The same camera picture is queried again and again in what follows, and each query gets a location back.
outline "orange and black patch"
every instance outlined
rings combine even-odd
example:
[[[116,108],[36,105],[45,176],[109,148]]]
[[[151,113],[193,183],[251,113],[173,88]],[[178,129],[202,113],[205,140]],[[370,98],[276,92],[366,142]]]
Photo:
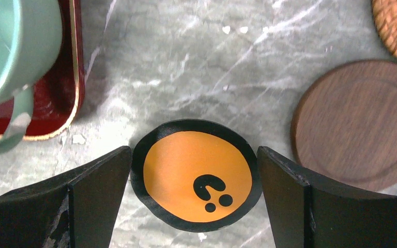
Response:
[[[191,119],[165,123],[139,141],[131,183],[155,216],[192,232],[233,224],[262,192],[246,140],[220,124]]]

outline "light green mug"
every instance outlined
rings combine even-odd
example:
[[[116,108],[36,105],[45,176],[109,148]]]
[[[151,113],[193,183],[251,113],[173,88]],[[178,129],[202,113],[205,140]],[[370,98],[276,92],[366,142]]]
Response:
[[[14,98],[0,154],[25,135],[33,115],[33,85],[56,61],[62,32],[58,0],[0,0],[0,104]]]

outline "tray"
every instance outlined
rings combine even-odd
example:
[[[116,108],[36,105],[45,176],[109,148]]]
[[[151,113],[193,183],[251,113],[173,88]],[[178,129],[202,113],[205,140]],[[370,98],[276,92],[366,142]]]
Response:
[[[84,99],[80,0],[58,0],[63,17],[63,45],[57,61],[34,86],[33,119],[24,140],[47,140],[63,132]],[[0,105],[0,138],[7,128],[13,100]]]

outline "gray marble countertop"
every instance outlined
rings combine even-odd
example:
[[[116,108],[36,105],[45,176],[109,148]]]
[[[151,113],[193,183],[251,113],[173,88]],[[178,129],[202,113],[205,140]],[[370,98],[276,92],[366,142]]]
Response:
[[[370,0],[82,0],[86,98],[75,122],[0,157],[0,195],[121,146],[159,124],[202,118],[256,151],[293,158],[289,124],[303,92],[340,64],[393,60]],[[383,190],[397,195],[397,184]],[[111,247],[274,247],[264,198],[205,234],[171,228],[127,184]]]

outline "black outline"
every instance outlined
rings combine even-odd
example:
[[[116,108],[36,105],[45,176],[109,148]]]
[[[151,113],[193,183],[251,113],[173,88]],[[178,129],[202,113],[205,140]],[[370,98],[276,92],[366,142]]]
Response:
[[[203,132],[219,137],[234,145],[246,159],[252,175],[252,188],[250,189],[250,193],[246,201],[228,216],[206,223],[185,221],[162,208],[150,197],[145,189],[143,165],[150,148],[154,143],[162,138],[181,131]],[[215,122],[199,119],[182,119],[166,122],[145,135],[138,142],[133,151],[130,181],[138,199],[147,206],[147,208],[156,217],[176,229],[195,233],[215,231],[232,225],[246,215],[256,205],[262,194],[261,179],[259,177],[258,165],[256,163],[256,155],[247,141],[239,134],[225,126]]]

